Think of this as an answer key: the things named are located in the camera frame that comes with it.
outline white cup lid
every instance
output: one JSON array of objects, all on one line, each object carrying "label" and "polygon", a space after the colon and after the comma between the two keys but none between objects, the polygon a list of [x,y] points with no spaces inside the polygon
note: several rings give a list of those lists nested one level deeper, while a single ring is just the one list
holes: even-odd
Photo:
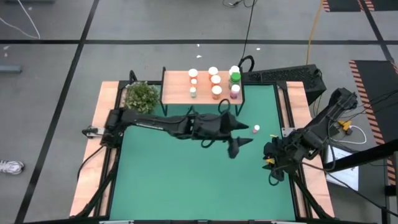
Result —
[{"label": "white cup lid", "polygon": [[231,70],[232,72],[240,72],[239,67],[236,66],[236,65],[232,66],[230,70]]},{"label": "white cup lid", "polygon": [[218,69],[216,67],[210,67],[209,68],[209,74],[210,75],[217,75]]},{"label": "white cup lid", "polygon": [[188,74],[189,74],[190,77],[195,77],[195,76],[198,75],[198,70],[196,70],[196,69],[194,69],[194,68],[191,68],[191,69],[188,71]]},{"label": "white cup lid", "polygon": [[211,89],[211,92],[216,95],[220,95],[222,91],[223,89],[221,88],[221,86],[213,86],[213,88]]},{"label": "white cup lid", "polygon": [[231,86],[231,91],[233,91],[233,92],[239,92],[240,90],[241,90],[241,87],[239,85]]},{"label": "white cup lid", "polygon": [[221,82],[221,77],[219,75],[213,75],[211,77],[211,82],[214,84],[219,84]]}]

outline white paper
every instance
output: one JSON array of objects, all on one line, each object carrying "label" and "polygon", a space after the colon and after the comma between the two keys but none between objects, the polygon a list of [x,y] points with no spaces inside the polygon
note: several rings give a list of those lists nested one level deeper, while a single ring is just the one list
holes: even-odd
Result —
[{"label": "white paper", "polygon": [[[337,148],[335,146],[333,146],[333,150],[335,152],[336,160],[344,158],[346,156],[352,155],[352,153],[344,151],[342,149],[339,149],[339,148]],[[327,161],[328,162],[332,162],[333,161],[333,157],[331,155],[330,146],[328,146]],[[333,172],[333,173],[331,173],[331,175],[333,177],[336,177],[340,181],[346,183],[352,189],[358,191],[358,180],[359,180],[358,179],[359,178],[359,168],[358,168],[358,166],[357,167],[353,167],[353,168],[349,168],[349,169],[345,169],[345,170],[341,170],[341,171],[338,171],[338,172]],[[337,180],[333,179],[329,175],[326,175],[326,180],[331,182],[331,183],[346,187],[345,185],[341,184],[340,182],[338,182]]]}]

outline wooden table frame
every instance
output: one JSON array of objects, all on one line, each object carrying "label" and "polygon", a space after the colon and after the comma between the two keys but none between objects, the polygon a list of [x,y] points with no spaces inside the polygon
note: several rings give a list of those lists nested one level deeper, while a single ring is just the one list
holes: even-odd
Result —
[{"label": "wooden table frame", "polygon": [[[123,101],[123,97],[117,97],[118,91],[128,82],[103,82],[99,92],[98,102],[95,109],[92,125],[96,127],[103,127],[106,121],[109,110],[114,109]],[[160,82],[149,82],[149,84],[160,84]],[[286,82],[286,89],[279,88],[276,93],[277,102],[280,103],[280,115],[283,119],[281,124],[284,127],[290,127],[292,123],[296,128],[302,128],[309,123],[312,118],[307,104],[307,98],[302,82]],[[86,146],[84,159],[90,156],[97,148],[99,148],[100,138],[89,139]],[[96,157],[87,163],[82,168],[80,178],[77,183],[75,196],[72,203],[70,215],[76,215],[80,212],[93,194],[98,189],[100,182],[104,179],[105,174],[109,172],[112,167],[116,149],[107,149],[100,152]],[[308,161],[313,166],[323,167],[320,156]],[[333,207],[330,200],[326,178],[321,170],[317,170],[308,166],[302,167],[302,174],[305,177],[307,188],[314,196],[315,200],[322,206],[322,208],[334,217]],[[100,203],[90,214],[90,216],[107,215],[110,211],[110,202],[112,199],[111,188],[114,187],[112,182],[105,190]],[[294,206],[296,209],[296,217],[316,218],[316,214],[308,208],[305,203],[301,191],[297,186],[293,187]]]}]

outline yellow cable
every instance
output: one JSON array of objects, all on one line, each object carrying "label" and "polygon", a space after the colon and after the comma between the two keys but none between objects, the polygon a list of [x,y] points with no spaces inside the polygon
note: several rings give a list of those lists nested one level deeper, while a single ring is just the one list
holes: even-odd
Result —
[{"label": "yellow cable", "polygon": [[310,58],[312,37],[313,37],[314,31],[315,31],[315,27],[317,26],[319,15],[321,14],[322,6],[323,6],[323,0],[320,0],[320,2],[321,3],[319,5],[317,15],[315,16],[315,20],[313,21],[310,38],[308,40],[307,60],[305,62],[306,65],[308,65],[308,61],[309,61],[309,58]]}]

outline green bottle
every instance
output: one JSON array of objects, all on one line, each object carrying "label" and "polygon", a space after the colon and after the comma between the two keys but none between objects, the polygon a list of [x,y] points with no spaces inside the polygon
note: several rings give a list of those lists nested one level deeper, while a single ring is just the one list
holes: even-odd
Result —
[{"label": "green bottle", "polygon": [[241,74],[239,72],[234,72],[229,77],[229,89],[231,89],[233,85],[241,85]]}]

